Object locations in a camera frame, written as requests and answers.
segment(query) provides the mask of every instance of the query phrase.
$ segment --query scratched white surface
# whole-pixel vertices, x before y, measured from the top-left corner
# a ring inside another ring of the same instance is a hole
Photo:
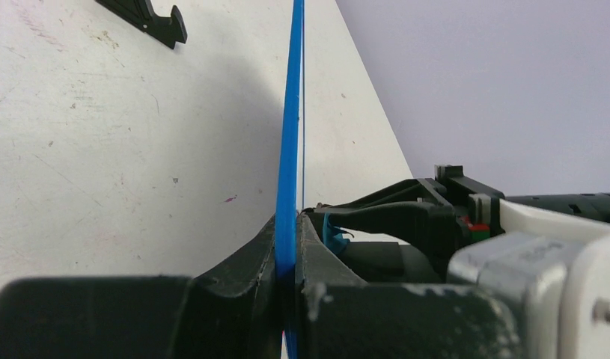
[[[0,288],[198,275],[274,212],[290,1],[174,3],[171,51],[92,0],[0,1]],[[307,15],[305,204],[409,177],[335,2]]]

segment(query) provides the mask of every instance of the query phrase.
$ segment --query gray wall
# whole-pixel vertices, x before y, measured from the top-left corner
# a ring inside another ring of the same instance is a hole
[[[610,191],[610,1],[337,3],[416,177]]]

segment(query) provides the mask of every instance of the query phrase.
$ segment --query purple mark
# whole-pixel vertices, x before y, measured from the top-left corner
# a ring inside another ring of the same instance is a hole
[[[239,197],[238,194],[235,194],[234,197],[230,197],[227,200],[224,200],[223,203],[230,203],[233,200],[236,200],[236,198]]]

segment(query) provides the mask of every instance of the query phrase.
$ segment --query screw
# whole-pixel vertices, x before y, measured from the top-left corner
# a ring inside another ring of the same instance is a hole
[[[598,298],[594,304],[593,316],[594,320],[604,320],[604,322],[610,324],[610,301]]]

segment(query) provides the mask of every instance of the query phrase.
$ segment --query black bracket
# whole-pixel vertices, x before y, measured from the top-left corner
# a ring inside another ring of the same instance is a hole
[[[155,14],[150,0],[97,0],[136,28],[174,49],[176,42],[186,43],[188,33],[181,11],[174,5],[170,17]]]

